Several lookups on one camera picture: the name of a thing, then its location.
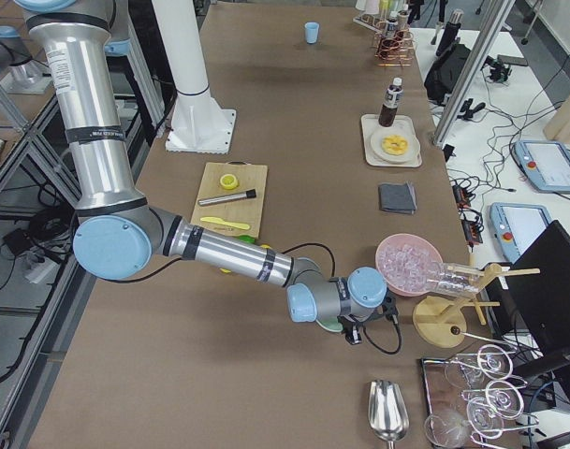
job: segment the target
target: blue cup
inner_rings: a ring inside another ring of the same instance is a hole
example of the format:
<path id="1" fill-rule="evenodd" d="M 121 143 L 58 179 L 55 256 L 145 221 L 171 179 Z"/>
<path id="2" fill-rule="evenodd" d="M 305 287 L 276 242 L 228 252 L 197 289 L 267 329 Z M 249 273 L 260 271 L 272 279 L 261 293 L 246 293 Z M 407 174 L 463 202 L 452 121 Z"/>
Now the blue cup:
<path id="1" fill-rule="evenodd" d="M 320 31 L 318 22 L 307 22 L 305 24 L 305 41 L 308 44 L 315 44 L 318 41 L 318 31 Z"/>

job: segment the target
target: yellow food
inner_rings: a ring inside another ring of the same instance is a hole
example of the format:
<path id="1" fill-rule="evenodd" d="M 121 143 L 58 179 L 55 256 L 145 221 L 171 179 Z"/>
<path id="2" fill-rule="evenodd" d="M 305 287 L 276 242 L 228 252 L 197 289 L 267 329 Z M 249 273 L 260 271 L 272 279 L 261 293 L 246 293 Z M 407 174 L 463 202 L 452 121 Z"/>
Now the yellow food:
<path id="1" fill-rule="evenodd" d="M 407 139 L 402 136 L 392 134 L 383 138 L 380 146 L 386 154 L 401 156 L 407 152 Z"/>

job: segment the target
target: brown bottle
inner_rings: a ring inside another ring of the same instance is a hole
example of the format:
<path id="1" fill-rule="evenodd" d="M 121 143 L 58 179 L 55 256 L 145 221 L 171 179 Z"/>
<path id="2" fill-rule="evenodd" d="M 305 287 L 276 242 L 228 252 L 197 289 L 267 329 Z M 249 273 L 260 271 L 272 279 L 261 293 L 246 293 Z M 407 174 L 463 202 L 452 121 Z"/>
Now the brown bottle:
<path id="1" fill-rule="evenodd" d="M 395 78 L 393 83 L 388 86 L 387 93 L 385 94 L 385 101 L 382 104 L 382 109 L 380 109 L 378 123 L 380 123 L 381 126 L 393 125 L 402 96 L 402 80 L 401 78 Z"/>

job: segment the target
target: brown table surface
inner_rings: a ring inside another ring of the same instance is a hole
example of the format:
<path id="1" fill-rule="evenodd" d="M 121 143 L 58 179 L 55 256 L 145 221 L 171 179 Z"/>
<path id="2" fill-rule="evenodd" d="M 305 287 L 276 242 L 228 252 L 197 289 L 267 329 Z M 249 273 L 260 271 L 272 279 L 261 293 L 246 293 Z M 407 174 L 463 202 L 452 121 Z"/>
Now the brown table surface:
<path id="1" fill-rule="evenodd" d="M 139 178 L 150 203 L 188 217 L 206 162 L 266 164 L 260 239 L 277 250 L 325 243 L 337 274 L 346 276 L 373 267 L 383 238 L 409 232 L 446 261 L 466 263 L 444 158 L 427 140 L 434 126 L 417 66 L 376 66 L 372 34 L 351 22 L 356 13 L 212 6 L 202 42 L 213 96 L 238 111 L 232 147 L 226 156 L 168 153 L 157 140 Z M 303 41 L 307 21 L 321 23 L 313 46 Z M 400 114 L 414 120 L 424 163 L 370 167 L 359 119 L 379 111 L 398 75 L 405 86 Z M 383 181 L 413 182 L 417 213 L 380 211 Z M 329 271 L 320 249 L 295 255 Z M 145 272 L 165 262 L 156 258 Z M 203 264 L 181 262 L 135 284 L 100 281 L 29 447 L 383 447 L 367 419 L 375 378 L 401 385 L 411 425 L 399 447 L 427 447 L 417 360 L 453 351 L 417 335 L 409 324 L 416 303 L 400 299 L 403 348 L 388 356 L 316 324 L 294 324 L 284 290 Z M 383 346 L 396 344 L 390 323 L 371 331 Z"/>

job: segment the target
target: table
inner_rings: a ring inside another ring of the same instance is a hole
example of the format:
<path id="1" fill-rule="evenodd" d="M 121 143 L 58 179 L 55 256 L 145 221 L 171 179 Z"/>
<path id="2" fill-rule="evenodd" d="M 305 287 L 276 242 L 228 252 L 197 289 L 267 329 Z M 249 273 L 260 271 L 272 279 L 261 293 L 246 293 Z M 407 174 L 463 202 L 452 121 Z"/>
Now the table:
<path id="1" fill-rule="evenodd" d="M 425 79 L 432 62 L 436 58 L 436 46 L 430 44 L 433 31 L 414 29 L 412 32 L 416 42 L 420 73 L 422 79 Z M 461 30 L 459 34 L 461 43 L 468 48 L 472 48 L 477 35 L 477 31 L 469 30 Z M 490 56 L 496 57 L 497 54 L 522 56 L 513 37 L 506 32 L 497 36 L 490 50 Z M 522 139 L 547 140 L 543 129 L 555 112 L 547 95 L 544 92 L 541 93 L 542 90 L 542 86 L 529 67 L 512 66 L 511 75 L 506 83 L 485 83 L 483 76 L 476 77 L 469 90 L 468 97 L 474 99 L 472 107 L 483 101 L 488 108 L 497 108 L 518 117 L 515 119 L 518 126 L 523 126 L 526 123 L 525 119 L 528 123 L 532 122 L 523 130 Z M 441 110 L 441 108 L 432 108 L 434 113 Z M 527 111 L 530 115 L 524 117 L 523 114 Z M 559 220 L 570 234 L 570 201 L 553 194 L 543 194 L 536 191 L 511 159 L 509 150 L 507 148 L 502 149 L 509 142 L 509 137 L 517 131 L 517 128 L 508 127 L 509 121 L 507 119 L 486 111 L 476 114 L 474 121 L 477 123 L 457 120 L 453 125 L 446 142 L 456 148 L 455 156 L 451 157 L 447 164 L 449 177 L 464 178 L 465 173 L 468 173 L 485 179 L 487 174 L 484 161 L 495 161 L 501 157 L 497 153 L 490 152 L 490 147 L 487 145 L 489 140 L 490 144 L 498 150 L 502 150 L 506 157 L 504 164 L 499 164 L 501 186 L 504 189 L 516 189 L 516 192 L 489 191 L 489 187 L 483 186 L 476 191 L 477 197 L 472 207 L 484 214 L 485 229 L 482 235 L 483 244 L 474 247 L 475 266 L 483 268 L 490 262 L 506 260 L 494 236 L 494 228 L 489 218 L 489 205 L 493 202 L 543 205 L 548 209 L 551 219 Z"/>
<path id="2" fill-rule="evenodd" d="M 376 66 L 372 34 L 351 22 L 356 14 L 212 6 L 201 37 L 212 94 L 238 111 L 231 150 L 168 153 L 157 140 L 138 183 L 150 203 L 189 216 L 206 162 L 266 164 L 260 240 L 277 250 L 326 243 L 337 273 L 347 275 L 373 266 L 384 237 L 409 232 L 445 260 L 466 263 L 444 157 L 428 140 L 434 126 L 417 66 Z M 303 41 L 307 21 L 321 23 L 314 46 Z M 378 112 L 399 75 L 406 86 L 400 114 L 414 120 L 424 163 L 370 167 L 359 119 Z M 416 185 L 416 215 L 378 209 L 383 181 Z M 295 255 L 329 269 L 320 249 Z M 165 262 L 154 259 L 146 272 Z M 401 385 L 411 422 L 402 444 L 425 447 L 417 359 L 453 351 L 419 338 L 410 324 L 416 303 L 399 301 L 403 349 L 385 356 L 317 325 L 293 324 L 283 290 L 201 264 L 182 262 L 147 282 L 99 281 L 29 447 L 374 448 L 381 442 L 367 405 L 375 378 Z M 389 348 L 396 343 L 387 323 L 371 337 Z"/>

